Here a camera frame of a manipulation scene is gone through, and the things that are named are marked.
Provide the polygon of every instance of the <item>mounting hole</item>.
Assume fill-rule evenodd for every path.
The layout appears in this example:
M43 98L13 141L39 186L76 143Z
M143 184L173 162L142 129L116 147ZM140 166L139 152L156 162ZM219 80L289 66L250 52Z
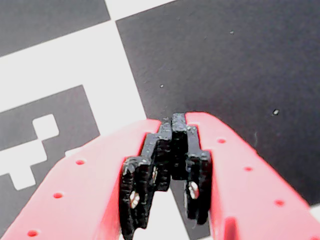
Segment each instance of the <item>mounting hole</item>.
M82 165L82 164L85 164L85 161L84 160L77 160L77 161L75 161L75 163L78 165Z
M53 197L54 197L55 199L60 199L60 198L63 197L63 194L62 194L61 192L56 192L55 194L53 194Z
M246 167L244 168L244 170L247 171L247 172L251 172L251 171L253 170L253 168L250 167L250 166L246 166Z
M220 144L224 144L226 142L226 140L224 138L218 138L218 143Z
M282 207L283 205L285 205L285 202L282 200L275 200L274 201L275 205L277 205L278 207Z
M30 230L28 231L28 236L29 237L35 237L37 236L39 233L36 230Z

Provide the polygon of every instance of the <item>white surface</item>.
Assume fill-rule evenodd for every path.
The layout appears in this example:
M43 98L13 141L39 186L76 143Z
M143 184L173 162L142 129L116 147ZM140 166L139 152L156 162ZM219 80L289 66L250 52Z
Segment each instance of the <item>white surface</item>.
M32 121L39 140L53 138L59 135L59 129L53 114L36 118Z
M173 2L174 0L106 0L112 20L119 20L157 6Z
M146 118L114 21L1 57L0 79L0 112L83 85L102 135Z
M320 204L313 205L310 208L310 213L320 223Z
M199 240L213 240L212 236L200 238Z

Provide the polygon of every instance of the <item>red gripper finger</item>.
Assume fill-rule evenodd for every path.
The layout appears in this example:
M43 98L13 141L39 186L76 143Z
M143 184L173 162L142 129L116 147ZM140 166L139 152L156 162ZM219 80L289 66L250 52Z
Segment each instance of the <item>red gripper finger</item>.
M308 204L232 129L207 113L187 113L213 158L215 240L320 240Z
M139 121L61 159L1 240L118 240L122 164L159 126Z

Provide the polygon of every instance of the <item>screw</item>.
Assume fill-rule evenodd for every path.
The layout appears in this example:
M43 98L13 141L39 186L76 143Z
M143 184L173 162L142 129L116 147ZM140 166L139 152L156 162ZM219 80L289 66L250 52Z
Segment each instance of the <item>screw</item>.
M152 172L152 182L153 182L153 184L156 183L157 175L158 175L158 170L157 170L157 168L154 166L154 167L153 167L153 172Z
M194 181L189 182L189 192L192 199L197 199L199 197L199 188Z
M134 209L140 200L140 196L136 191L132 191L130 194L130 207Z

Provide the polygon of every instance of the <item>black surface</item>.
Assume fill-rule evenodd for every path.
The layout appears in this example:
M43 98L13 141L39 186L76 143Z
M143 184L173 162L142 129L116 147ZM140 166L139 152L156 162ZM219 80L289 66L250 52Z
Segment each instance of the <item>black surface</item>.
M120 173L119 220L124 240L132 240L137 228L146 229L156 191L168 191L172 129L169 122L157 133L147 133L138 156L127 157ZM139 193L139 204L131 208L131 194Z
M117 26L148 118L209 112L320 202L320 1L179 0Z
M0 56L108 20L104 0L0 1Z
M9 174L0 176L0 237L65 152L100 135L85 90L77 86L1 112L0 150L36 140L32 121L48 114L54 115L59 135L42 141L47 160L31 166L36 185L17 191Z

